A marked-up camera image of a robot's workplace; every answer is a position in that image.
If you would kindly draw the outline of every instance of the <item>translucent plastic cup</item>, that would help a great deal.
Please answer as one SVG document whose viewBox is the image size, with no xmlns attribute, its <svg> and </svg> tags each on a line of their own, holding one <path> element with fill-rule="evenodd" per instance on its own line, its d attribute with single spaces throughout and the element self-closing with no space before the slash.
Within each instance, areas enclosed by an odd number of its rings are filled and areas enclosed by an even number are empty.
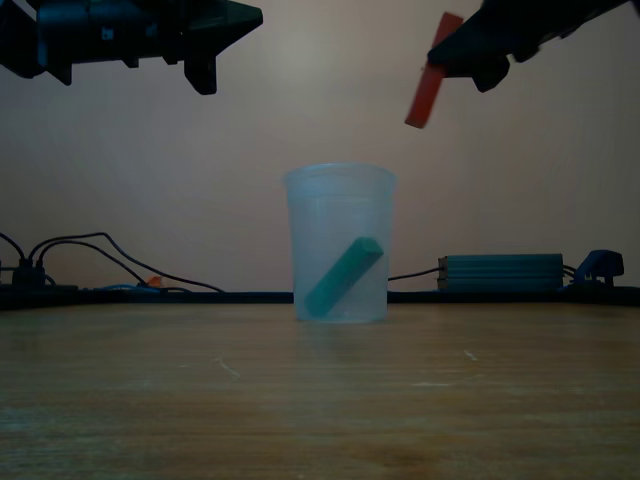
<svg viewBox="0 0 640 480">
<path fill-rule="evenodd" d="M 370 165 L 329 163 L 294 170 L 284 182 L 297 317 L 384 319 L 395 175 Z"/>
</svg>

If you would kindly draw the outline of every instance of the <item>wooden table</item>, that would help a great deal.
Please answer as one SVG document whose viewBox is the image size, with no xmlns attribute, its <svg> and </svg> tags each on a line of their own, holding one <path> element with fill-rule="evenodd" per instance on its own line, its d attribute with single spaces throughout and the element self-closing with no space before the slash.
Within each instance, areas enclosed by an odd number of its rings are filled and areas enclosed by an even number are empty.
<svg viewBox="0 0 640 480">
<path fill-rule="evenodd" d="M 0 313 L 2 479 L 640 478 L 640 309 Z"/>
</svg>

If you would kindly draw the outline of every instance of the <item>red block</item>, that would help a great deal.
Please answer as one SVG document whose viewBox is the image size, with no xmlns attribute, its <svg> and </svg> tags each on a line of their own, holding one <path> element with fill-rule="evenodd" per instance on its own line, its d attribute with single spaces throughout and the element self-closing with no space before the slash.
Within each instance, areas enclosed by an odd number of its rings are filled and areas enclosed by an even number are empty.
<svg viewBox="0 0 640 480">
<path fill-rule="evenodd" d="M 435 47 L 455 32 L 463 22 L 464 19 L 462 17 L 445 12 L 444 15 L 442 15 L 442 20 L 440 20 L 436 38 L 433 40 L 433 46 Z M 416 96 L 411 105 L 411 110 L 404 123 L 416 128 L 424 128 L 427 125 L 444 77 L 444 69 L 430 65 L 427 62 L 422 72 L 422 78 L 420 79 Z"/>
</svg>

